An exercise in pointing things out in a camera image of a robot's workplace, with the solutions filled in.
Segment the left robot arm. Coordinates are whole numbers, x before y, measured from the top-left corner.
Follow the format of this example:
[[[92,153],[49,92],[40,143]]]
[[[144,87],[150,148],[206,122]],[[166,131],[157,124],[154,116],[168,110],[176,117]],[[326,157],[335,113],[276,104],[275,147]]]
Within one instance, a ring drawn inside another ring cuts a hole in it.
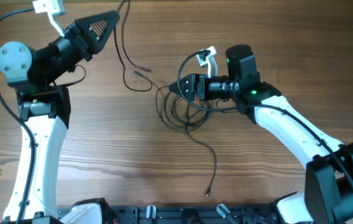
[[[22,126],[21,158],[3,223],[58,223],[58,164],[71,103],[69,85],[54,81],[98,54],[118,20],[117,11],[77,19],[40,50],[16,41],[0,48],[0,70],[16,91]]]

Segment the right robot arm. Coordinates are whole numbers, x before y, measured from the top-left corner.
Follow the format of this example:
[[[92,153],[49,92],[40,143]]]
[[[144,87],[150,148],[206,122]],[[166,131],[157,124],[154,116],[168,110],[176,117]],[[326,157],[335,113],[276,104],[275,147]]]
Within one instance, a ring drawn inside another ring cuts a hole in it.
[[[299,114],[281,91],[260,79],[248,45],[226,50],[227,75],[218,75],[216,49],[195,52],[207,74],[179,76],[169,87],[190,106],[232,100],[234,109],[272,133],[305,168],[305,190],[281,198],[283,223],[344,223],[353,218],[353,142],[344,144]]]

